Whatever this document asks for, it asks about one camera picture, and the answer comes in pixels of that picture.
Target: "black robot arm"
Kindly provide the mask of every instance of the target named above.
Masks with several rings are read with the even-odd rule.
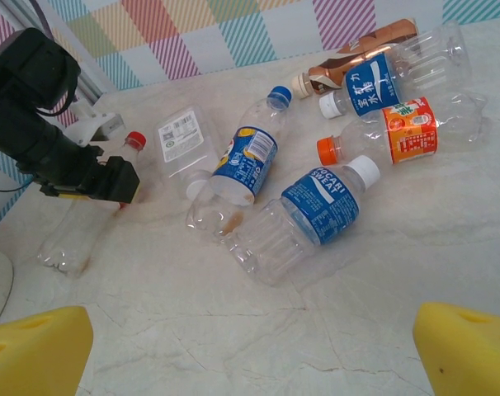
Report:
[[[121,157],[105,164],[97,146],[79,147],[40,115],[66,111],[80,68],[60,45],[37,29],[11,35],[0,45],[0,151],[31,174],[47,196],[88,196],[130,203],[139,185],[133,166]],[[63,108],[52,110],[67,93]]]

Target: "blue bottle label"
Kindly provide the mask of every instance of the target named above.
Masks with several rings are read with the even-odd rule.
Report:
[[[349,70],[346,84],[352,105],[359,116],[400,102],[389,76],[385,54],[378,54]]]
[[[345,184],[325,167],[307,173],[281,195],[304,214],[322,245],[331,242],[360,212]]]
[[[267,132],[244,126],[233,137],[214,176],[237,180],[256,196],[267,178],[276,153],[277,143]]]

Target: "clear plastic package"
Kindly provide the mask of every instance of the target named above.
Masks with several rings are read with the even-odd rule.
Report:
[[[164,181],[182,198],[194,200],[223,152],[219,135],[203,110],[193,105],[170,115],[157,124],[154,141]]]

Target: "red bottle cap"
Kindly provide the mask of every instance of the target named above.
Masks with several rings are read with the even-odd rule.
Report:
[[[138,150],[142,150],[145,147],[145,144],[147,143],[147,139],[145,136],[143,136],[140,132],[137,132],[136,130],[132,131],[130,134],[127,135],[127,138],[125,140],[134,140],[138,144]]]

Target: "plastic container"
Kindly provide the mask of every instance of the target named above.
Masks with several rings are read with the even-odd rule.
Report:
[[[287,88],[275,87],[244,113],[213,176],[191,205],[189,227],[220,240],[243,221],[288,132],[286,110],[291,98]]]
[[[157,160],[163,179],[179,196],[194,200],[222,154],[220,139],[198,106],[189,106],[157,124]]]
[[[343,79],[351,68],[389,50],[398,43],[411,39],[417,33],[415,20],[408,18],[352,40],[322,64],[294,77],[291,85],[295,96],[303,99],[313,93],[323,95],[325,92],[341,88]]]
[[[366,154],[383,170],[438,149],[464,150],[480,136],[486,104],[479,94],[447,92],[372,111],[319,140],[319,158],[327,166]]]
[[[327,119],[364,114],[463,86],[471,78],[459,25],[450,21],[357,65],[345,77],[347,89],[319,100]]]
[[[138,154],[145,143],[146,139],[140,132],[131,132],[122,147],[105,153],[101,161],[117,156],[136,167]],[[92,249],[109,220],[124,206],[103,200],[73,200],[61,223],[41,245],[38,262],[67,276],[80,276],[88,267]]]
[[[343,167],[317,167],[249,217],[224,245],[248,274],[274,285],[355,221],[362,193],[379,178],[366,156]]]

